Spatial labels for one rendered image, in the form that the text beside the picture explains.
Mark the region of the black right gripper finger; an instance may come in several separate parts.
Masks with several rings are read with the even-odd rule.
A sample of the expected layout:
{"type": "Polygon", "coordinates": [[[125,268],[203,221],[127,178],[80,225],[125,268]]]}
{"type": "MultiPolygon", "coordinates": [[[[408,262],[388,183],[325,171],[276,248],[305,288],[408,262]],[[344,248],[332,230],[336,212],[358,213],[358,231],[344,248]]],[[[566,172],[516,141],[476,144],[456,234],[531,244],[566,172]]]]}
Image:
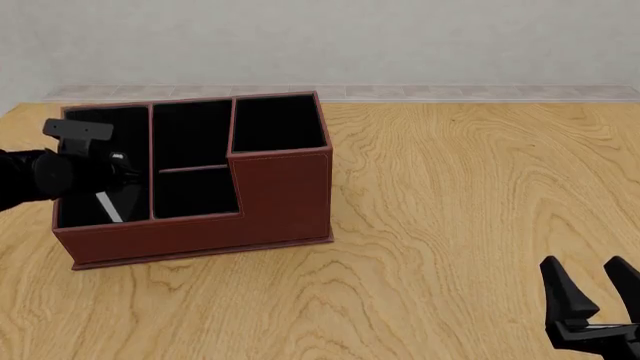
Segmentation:
{"type": "Polygon", "coordinates": [[[631,323],[640,323],[640,272],[619,256],[605,263],[604,269],[622,299],[631,323]]]}
{"type": "Polygon", "coordinates": [[[556,257],[545,257],[539,267],[546,299],[545,323],[588,323],[600,311],[572,281],[556,257]]]}

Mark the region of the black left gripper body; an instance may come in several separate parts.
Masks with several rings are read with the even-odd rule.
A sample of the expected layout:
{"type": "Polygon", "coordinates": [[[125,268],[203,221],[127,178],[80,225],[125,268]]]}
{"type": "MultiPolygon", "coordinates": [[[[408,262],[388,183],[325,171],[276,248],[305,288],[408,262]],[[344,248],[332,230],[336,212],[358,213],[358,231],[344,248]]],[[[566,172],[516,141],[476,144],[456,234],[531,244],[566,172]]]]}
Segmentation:
{"type": "Polygon", "coordinates": [[[125,152],[101,150],[97,152],[97,161],[99,162],[97,188],[100,191],[142,185],[141,170],[133,167],[130,157],[125,152]]]}

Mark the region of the small flat plate on stalk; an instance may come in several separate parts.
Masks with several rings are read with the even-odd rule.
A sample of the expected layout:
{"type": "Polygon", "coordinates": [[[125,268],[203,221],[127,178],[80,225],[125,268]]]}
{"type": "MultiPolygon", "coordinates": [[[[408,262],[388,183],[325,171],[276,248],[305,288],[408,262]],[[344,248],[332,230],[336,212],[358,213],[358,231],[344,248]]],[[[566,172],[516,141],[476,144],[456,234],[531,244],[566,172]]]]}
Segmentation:
{"type": "Polygon", "coordinates": [[[113,125],[68,119],[47,119],[42,133],[58,140],[59,154],[88,158],[93,140],[111,140],[113,125]]]}

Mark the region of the red-brown desk caddy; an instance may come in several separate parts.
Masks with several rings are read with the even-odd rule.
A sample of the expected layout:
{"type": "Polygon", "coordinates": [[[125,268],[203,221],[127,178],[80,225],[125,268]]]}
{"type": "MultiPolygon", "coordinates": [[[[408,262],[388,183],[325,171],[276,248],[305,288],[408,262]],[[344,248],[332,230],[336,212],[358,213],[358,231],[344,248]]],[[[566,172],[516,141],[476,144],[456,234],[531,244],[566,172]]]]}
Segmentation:
{"type": "Polygon", "coordinates": [[[333,148],[315,92],[65,107],[59,119],[113,125],[97,152],[143,175],[131,221],[95,194],[54,205],[74,269],[331,241],[333,148]]]}

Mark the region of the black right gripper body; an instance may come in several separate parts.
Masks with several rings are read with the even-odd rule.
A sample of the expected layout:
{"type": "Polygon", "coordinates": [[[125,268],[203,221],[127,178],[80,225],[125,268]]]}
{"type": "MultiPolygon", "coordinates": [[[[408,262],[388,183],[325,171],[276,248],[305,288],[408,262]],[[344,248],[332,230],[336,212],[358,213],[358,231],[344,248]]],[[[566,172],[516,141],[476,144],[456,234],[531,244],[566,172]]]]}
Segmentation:
{"type": "Polygon", "coordinates": [[[555,349],[598,356],[640,356],[640,323],[592,325],[586,320],[556,321],[546,325],[555,349]]]}

